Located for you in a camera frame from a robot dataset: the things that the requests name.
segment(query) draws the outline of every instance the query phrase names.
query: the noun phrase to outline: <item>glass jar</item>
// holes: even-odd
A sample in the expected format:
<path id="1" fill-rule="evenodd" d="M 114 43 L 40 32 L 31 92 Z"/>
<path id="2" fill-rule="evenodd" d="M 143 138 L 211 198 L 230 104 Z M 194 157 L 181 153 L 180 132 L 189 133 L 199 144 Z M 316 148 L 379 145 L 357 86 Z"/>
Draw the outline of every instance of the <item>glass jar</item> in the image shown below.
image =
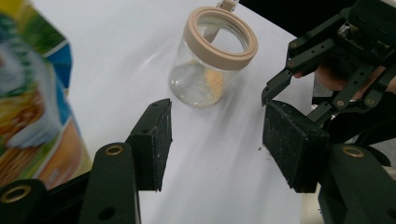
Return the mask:
<path id="1" fill-rule="evenodd" d="M 186 22 L 169 86 L 187 105 L 213 105 L 257 49 L 256 36 L 233 13 L 218 7 L 198 7 Z"/>

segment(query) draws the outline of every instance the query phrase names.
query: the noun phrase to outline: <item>white table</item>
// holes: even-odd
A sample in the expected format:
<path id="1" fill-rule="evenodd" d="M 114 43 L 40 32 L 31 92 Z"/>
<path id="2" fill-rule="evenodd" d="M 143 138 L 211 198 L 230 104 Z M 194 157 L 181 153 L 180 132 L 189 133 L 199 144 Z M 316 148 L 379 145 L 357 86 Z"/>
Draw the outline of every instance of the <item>white table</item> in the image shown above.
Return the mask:
<path id="1" fill-rule="evenodd" d="M 124 142 L 149 104 L 172 100 L 163 190 L 139 192 L 142 223 L 300 223 L 302 195 L 262 145 L 262 89 L 284 67 L 294 36 L 238 5 L 234 14 L 255 32 L 259 51 L 232 92 L 193 108 L 168 88 L 185 20 L 217 2 L 34 0 L 71 42 L 69 99 L 92 158 L 100 147 Z M 313 83 L 313 76 L 293 79 L 276 98 L 307 114 Z"/>

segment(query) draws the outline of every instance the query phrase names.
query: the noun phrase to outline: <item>human hand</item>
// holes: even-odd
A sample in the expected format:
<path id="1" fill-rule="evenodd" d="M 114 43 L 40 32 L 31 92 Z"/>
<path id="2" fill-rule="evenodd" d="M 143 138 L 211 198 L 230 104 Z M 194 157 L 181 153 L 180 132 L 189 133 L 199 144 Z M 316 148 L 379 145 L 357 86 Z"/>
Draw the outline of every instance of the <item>human hand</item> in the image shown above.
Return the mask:
<path id="1" fill-rule="evenodd" d="M 370 87 L 370 85 L 381 75 L 381 73 L 386 68 L 384 66 L 378 66 L 373 73 L 364 81 L 352 99 L 360 99 L 364 92 Z M 347 84 L 347 79 L 341 77 L 339 74 L 336 73 L 332 67 L 327 63 L 321 63 L 318 69 L 314 72 L 316 79 L 319 83 L 327 87 L 331 91 L 340 91 L 342 90 L 345 85 Z M 294 75 L 296 78 L 300 78 L 303 76 L 302 72 L 299 72 Z M 390 91 L 396 94 L 396 77 L 389 83 L 388 88 L 386 91 Z"/>

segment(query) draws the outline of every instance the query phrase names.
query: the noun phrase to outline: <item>food package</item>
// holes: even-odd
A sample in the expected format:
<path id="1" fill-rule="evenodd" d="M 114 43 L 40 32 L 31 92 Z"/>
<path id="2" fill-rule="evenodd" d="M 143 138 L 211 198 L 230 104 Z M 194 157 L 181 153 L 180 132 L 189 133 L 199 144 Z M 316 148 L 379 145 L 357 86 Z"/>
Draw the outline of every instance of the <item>food package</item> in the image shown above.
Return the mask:
<path id="1" fill-rule="evenodd" d="M 0 4 L 0 188 L 38 178 L 48 189 L 92 162 L 67 101 L 70 46 L 29 1 Z"/>

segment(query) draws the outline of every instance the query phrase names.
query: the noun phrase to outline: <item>robotic claw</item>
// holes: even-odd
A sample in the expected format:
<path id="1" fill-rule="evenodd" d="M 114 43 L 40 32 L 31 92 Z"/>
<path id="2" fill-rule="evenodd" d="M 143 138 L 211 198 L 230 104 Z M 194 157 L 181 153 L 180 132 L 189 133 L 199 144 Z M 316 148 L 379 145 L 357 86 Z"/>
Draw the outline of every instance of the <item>robotic claw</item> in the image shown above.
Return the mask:
<path id="1" fill-rule="evenodd" d="M 363 130 L 329 133 L 327 129 L 334 117 L 369 114 L 381 101 L 389 101 L 385 90 L 396 75 L 395 50 L 396 1 L 359 0 L 292 40 L 285 68 L 262 91 L 263 144 L 296 192 L 315 192 L 321 185 L 318 200 L 326 224 L 396 223 L 396 182 L 382 167 L 390 166 L 388 158 L 367 145 L 346 144 Z M 346 78 L 341 91 L 324 98 L 307 116 L 274 100 L 292 75 L 310 74 L 324 61 Z M 352 100 L 378 66 L 386 70 L 361 99 Z M 394 96 L 390 99 L 394 105 Z M 390 116 L 387 121 L 396 120 L 394 112 Z M 341 124 L 341 129 L 351 129 Z"/>

